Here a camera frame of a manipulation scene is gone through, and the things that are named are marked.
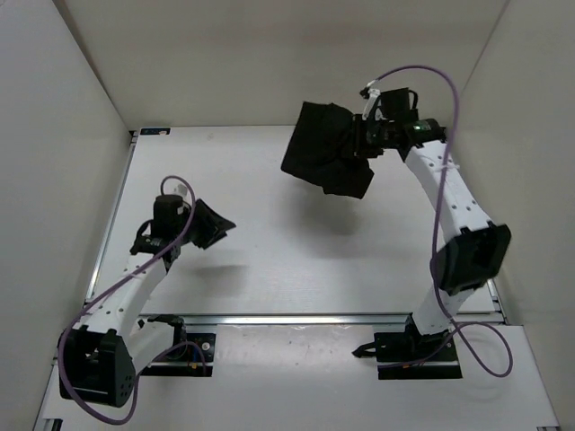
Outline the black pleated skirt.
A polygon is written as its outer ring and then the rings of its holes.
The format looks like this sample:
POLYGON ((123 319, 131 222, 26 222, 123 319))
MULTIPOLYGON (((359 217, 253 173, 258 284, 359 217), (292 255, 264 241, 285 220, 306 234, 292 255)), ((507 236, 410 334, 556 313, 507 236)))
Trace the black pleated skirt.
POLYGON ((302 103, 280 169, 326 195, 362 199, 374 177, 353 154, 354 114, 334 103, 302 103))

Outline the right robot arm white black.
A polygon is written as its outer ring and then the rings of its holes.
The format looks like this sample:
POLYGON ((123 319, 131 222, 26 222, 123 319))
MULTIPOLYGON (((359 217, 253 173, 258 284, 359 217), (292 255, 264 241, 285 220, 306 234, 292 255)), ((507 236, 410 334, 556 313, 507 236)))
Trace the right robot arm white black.
POLYGON ((444 244, 432 246, 433 286, 398 340, 407 356, 420 360, 446 336, 451 318, 466 300, 498 275, 511 232, 478 204, 447 148, 446 130, 436 120, 368 120, 356 114, 352 130, 358 155, 397 151, 435 211, 433 239, 444 244))

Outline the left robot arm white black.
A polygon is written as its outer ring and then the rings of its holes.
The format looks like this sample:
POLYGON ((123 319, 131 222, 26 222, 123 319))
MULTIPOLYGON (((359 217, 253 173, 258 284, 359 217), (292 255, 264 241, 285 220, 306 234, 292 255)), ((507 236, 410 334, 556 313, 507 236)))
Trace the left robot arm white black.
POLYGON ((162 195, 153 216, 140 225, 120 277, 121 286, 96 303, 64 343, 59 391, 84 402, 120 408, 135 389, 137 375, 162 352, 182 355, 188 335, 182 318, 141 312, 187 244, 205 250, 226 238, 235 223, 203 200, 162 195))

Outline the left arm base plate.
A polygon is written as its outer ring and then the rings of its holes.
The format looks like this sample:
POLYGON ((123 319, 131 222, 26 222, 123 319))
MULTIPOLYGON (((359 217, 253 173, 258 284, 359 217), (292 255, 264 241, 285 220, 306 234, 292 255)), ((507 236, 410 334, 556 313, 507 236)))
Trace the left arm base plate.
POLYGON ((214 332, 190 332, 185 320, 172 314, 147 319, 172 328, 172 347, 142 372, 148 376, 211 377, 217 336, 214 332))

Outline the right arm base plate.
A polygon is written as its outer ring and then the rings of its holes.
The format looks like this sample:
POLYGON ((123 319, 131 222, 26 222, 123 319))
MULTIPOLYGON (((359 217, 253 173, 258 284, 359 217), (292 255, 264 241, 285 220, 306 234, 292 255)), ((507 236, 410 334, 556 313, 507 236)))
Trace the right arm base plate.
POLYGON ((447 330, 432 336, 376 332, 374 340, 352 351, 374 358, 380 381, 458 380, 463 378, 455 343, 447 330))

